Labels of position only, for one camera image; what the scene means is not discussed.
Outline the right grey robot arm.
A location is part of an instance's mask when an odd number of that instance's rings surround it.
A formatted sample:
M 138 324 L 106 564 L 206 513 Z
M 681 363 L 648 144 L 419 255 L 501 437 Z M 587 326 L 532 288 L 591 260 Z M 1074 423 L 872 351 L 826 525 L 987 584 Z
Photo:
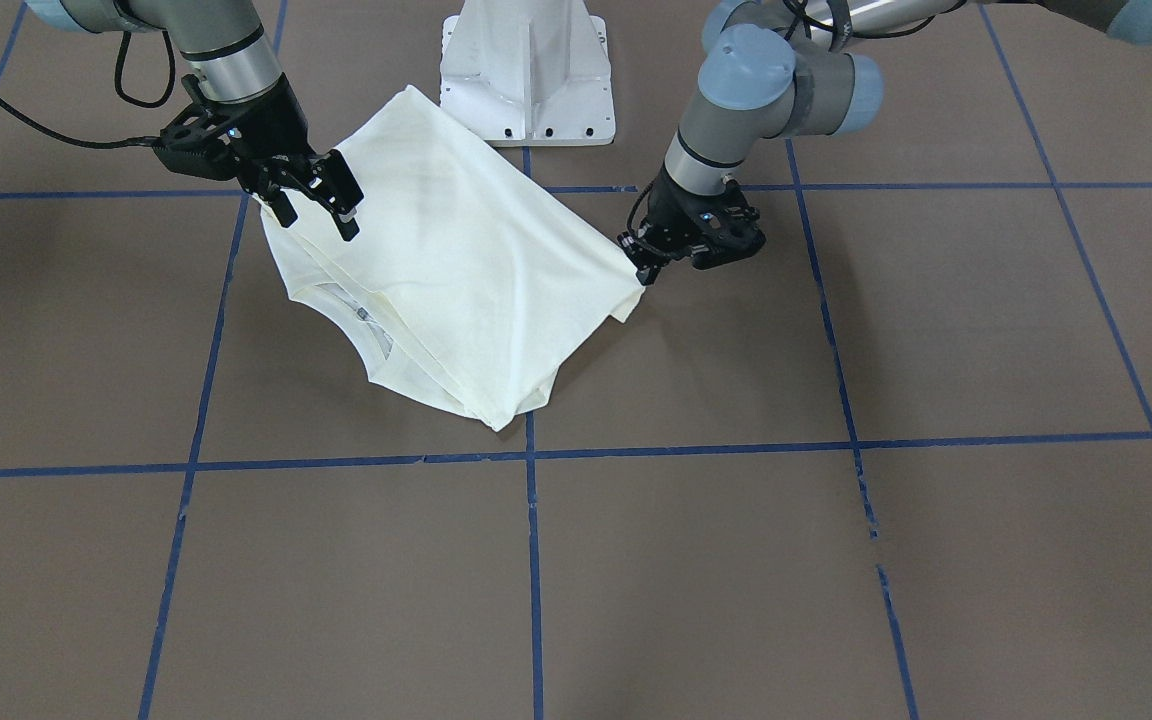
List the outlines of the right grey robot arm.
M 251 1 L 32 1 L 41 22 L 65 31 L 157 33 L 182 68 L 189 97 L 143 146 L 179 176 L 236 181 L 291 227 L 291 194 L 314 200 L 340 237 L 358 232 L 364 192 L 338 150 L 316 152 L 291 82 Z

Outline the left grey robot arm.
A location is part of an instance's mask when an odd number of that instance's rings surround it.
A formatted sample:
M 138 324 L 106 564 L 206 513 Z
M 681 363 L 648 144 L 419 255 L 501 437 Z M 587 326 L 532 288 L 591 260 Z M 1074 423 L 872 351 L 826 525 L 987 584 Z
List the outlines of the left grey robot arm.
M 1034 124 L 1015 65 L 992 26 L 991 5 L 1043 8 L 1043 15 L 1078 23 L 1117 44 L 1152 47 L 1152 1 L 721 1 L 702 32 L 705 56 L 653 182 L 626 220 L 617 247 L 637 282 L 652 286 L 670 263 L 695 270 L 753 258 L 765 243 L 758 209 L 746 199 L 738 170 L 760 141 L 835 137 L 863 131 L 878 118 L 886 86 L 858 41 L 897 41 L 919 35 L 937 18 L 978 6 L 998 65 L 1011 85 L 1047 182 L 861 183 L 840 191 L 986 190 L 1049 185 L 1062 211 L 1066 188 L 1132 190 L 1137 182 L 1062 182 Z

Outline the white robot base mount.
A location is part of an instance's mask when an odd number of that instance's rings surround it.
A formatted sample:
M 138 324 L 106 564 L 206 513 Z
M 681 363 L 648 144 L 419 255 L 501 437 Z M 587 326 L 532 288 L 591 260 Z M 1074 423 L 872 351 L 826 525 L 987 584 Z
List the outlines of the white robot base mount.
M 607 24 L 585 1 L 467 1 L 440 41 L 440 108 L 490 145 L 616 137 Z

